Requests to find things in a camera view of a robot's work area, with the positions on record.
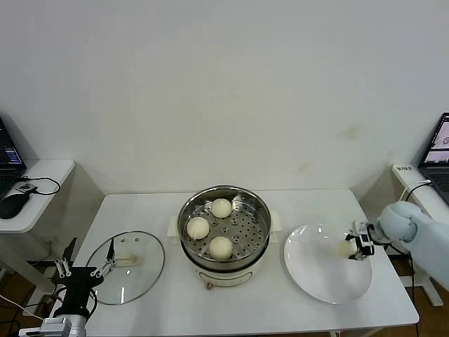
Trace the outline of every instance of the white wall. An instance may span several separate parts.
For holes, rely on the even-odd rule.
[[[449,110],[449,1],[0,3],[0,108],[105,193],[392,198]]]

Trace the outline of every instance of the cable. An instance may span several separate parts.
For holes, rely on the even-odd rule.
[[[7,300],[9,303],[14,304],[16,306],[18,306],[20,309],[22,309],[23,311],[29,313],[31,316],[39,318],[41,321],[43,321],[42,317],[36,316],[35,314],[32,314],[30,311],[28,311],[27,309],[25,309],[23,306],[21,306],[20,304],[17,304],[16,302],[13,302],[12,300],[7,299],[5,296],[0,295],[0,297],[4,300]]]
[[[407,185],[406,188],[404,188],[404,191],[402,191],[401,197],[399,198],[398,201],[401,201],[401,200],[402,200],[402,198],[404,197],[404,194],[407,192],[407,189],[408,189],[410,186],[413,186],[413,185],[416,185],[416,184],[422,184],[422,183],[431,183],[431,181],[430,181],[429,179],[426,179],[426,180],[416,181],[416,182],[414,182],[414,183],[412,183],[412,184]]]
[[[11,334],[11,326],[13,325],[13,323],[15,323],[15,325],[17,325],[17,331],[19,332],[19,330],[20,330],[20,323],[19,323],[18,320],[12,319],[11,321],[2,321],[2,322],[0,322],[0,324],[6,324],[6,323],[11,323],[10,329],[9,329],[10,332],[8,334],[8,337]]]
[[[93,299],[94,299],[95,302],[93,303],[93,308],[92,308],[91,312],[89,312],[89,316],[87,317],[86,322],[89,320],[89,318],[92,317],[92,315],[95,312],[95,309],[97,309],[97,305],[98,305],[97,294],[94,292],[93,289],[91,289],[91,294],[93,295]]]
[[[392,244],[387,244],[387,247],[390,247],[391,249],[397,251],[398,253],[400,253],[401,255],[409,255],[406,253],[403,253],[402,251],[400,251],[399,249],[397,249],[395,246],[393,246]]]
[[[410,198],[410,196],[412,195],[414,190],[417,190],[418,188],[420,188],[422,186],[428,186],[428,185],[432,185],[432,183],[426,183],[426,184],[418,185],[417,187],[413,188],[411,191],[409,191],[408,196],[406,197],[406,201],[408,201],[408,199]]]
[[[48,247],[48,254],[46,256],[44,256],[41,260],[36,261],[35,263],[30,264],[31,266],[35,266],[38,265],[39,263],[41,263],[43,260],[49,258],[51,256],[51,247],[52,247],[53,243],[49,242],[49,247]]]
[[[61,190],[61,185],[56,180],[54,180],[52,178],[49,178],[49,177],[28,178],[27,176],[23,176],[23,177],[19,177],[19,178],[15,179],[16,182],[29,181],[29,180],[49,180],[49,181],[54,182],[58,186],[58,189],[56,191],[54,191],[54,192],[51,192],[51,193],[37,192],[37,188],[35,190],[29,191],[29,192],[31,192],[33,194],[52,195],[52,194],[58,193]]]
[[[28,296],[32,294],[32,292],[35,290],[35,286],[33,286],[28,292],[27,295],[25,295],[23,301],[22,301],[22,305],[25,304],[25,301],[27,300]],[[14,316],[13,316],[13,320],[15,320],[15,318],[17,317],[17,315],[19,314],[19,309],[16,309]],[[11,324],[9,325],[9,330],[8,330],[8,337],[11,335],[11,330],[13,329],[13,322],[11,322]]]

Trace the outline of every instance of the mouse cable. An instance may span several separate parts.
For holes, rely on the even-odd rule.
[[[58,193],[61,190],[61,185],[56,180],[54,180],[52,178],[49,178],[49,177],[28,178],[27,176],[23,176],[23,177],[19,177],[19,178],[15,179],[16,182],[30,181],[30,180],[49,180],[49,181],[54,182],[58,186],[58,189],[56,191],[54,191],[54,192],[51,192],[51,193],[42,193],[42,192],[38,192],[37,189],[34,189],[32,191],[33,194],[52,195],[52,194]]]

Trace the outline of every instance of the table leg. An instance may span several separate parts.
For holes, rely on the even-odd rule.
[[[51,293],[53,290],[53,284],[36,268],[29,265],[29,263],[22,258],[20,251],[16,249],[15,246],[10,243],[8,237],[4,235],[0,236],[0,260],[42,291]]]
[[[344,332],[344,337],[370,337],[382,329],[383,328],[349,330]]]

